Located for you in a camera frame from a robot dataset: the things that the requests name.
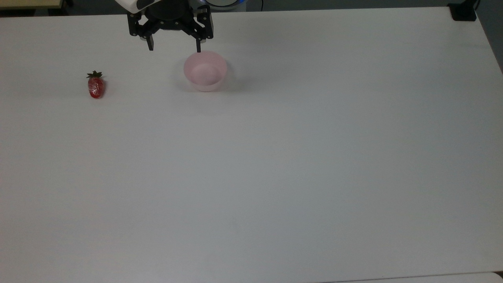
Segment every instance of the floor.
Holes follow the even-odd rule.
[[[462,2],[462,0],[264,0],[264,11],[445,7],[448,3],[460,2]],[[260,11],[261,4],[261,0],[248,0],[246,9],[248,11]],[[126,13],[126,11],[114,0],[73,0],[73,7],[66,7],[66,12],[69,15],[110,15]],[[477,14],[484,27],[496,59],[498,60],[499,66],[503,70],[503,1],[481,0]],[[48,13],[47,10],[37,10],[34,15],[46,16]]]

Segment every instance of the white robot arm casing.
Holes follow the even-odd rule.
[[[159,1],[161,0],[154,0],[151,3],[151,5]],[[138,0],[115,0],[115,2],[119,3],[119,5],[121,5],[124,9],[126,9],[130,13],[136,14],[137,12],[140,11],[136,6],[136,2],[138,2]]]

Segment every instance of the red strawberry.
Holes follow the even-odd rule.
[[[93,71],[92,74],[88,74],[88,78],[89,94],[96,99],[102,97],[105,92],[105,83],[101,78],[101,72],[97,73],[96,71]]]

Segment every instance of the bowl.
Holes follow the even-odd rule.
[[[227,75],[227,63],[218,53],[201,51],[187,58],[184,74],[196,90],[215,91],[222,85]]]

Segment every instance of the black object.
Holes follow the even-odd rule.
[[[448,4],[447,6],[451,10],[452,19],[454,21],[475,22],[477,14],[475,13],[476,8],[473,6],[477,1],[480,3],[480,0],[466,0],[461,4]]]
[[[144,5],[148,3],[148,0],[142,2],[141,4]],[[154,46],[152,34],[159,29],[182,30],[194,37],[198,44],[202,40],[213,38],[213,21],[208,5],[200,6],[194,11],[187,0],[161,0],[148,6],[145,10],[145,16],[148,19],[147,22],[140,25],[138,21],[142,17],[141,12],[127,14],[129,34],[146,39],[149,50],[153,50]]]

